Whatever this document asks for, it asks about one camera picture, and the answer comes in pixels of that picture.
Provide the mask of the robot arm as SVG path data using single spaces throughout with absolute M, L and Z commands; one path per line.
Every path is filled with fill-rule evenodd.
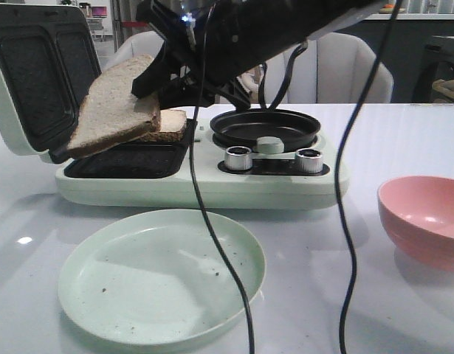
M 239 111 L 250 99 L 238 76 L 308 39 L 349 27 L 376 12 L 383 1 L 209 1 L 175 11 L 142 1 L 136 19 L 164 44 L 133 80 L 138 98 L 157 94 L 162 109 L 208 107 L 220 96 Z

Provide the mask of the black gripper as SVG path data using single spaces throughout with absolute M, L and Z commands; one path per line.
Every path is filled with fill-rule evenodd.
M 143 1 L 137 20 L 150 24 L 164 44 L 133 80 L 131 93 L 141 99 L 158 91 L 161 109 L 206 108 L 220 96 L 235 110 L 247 110 L 248 93 L 235 77 L 304 41 L 307 15 L 306 1 L 214 1 L 192 15 Z M 182 66 L 191 75 L 171 80 Z

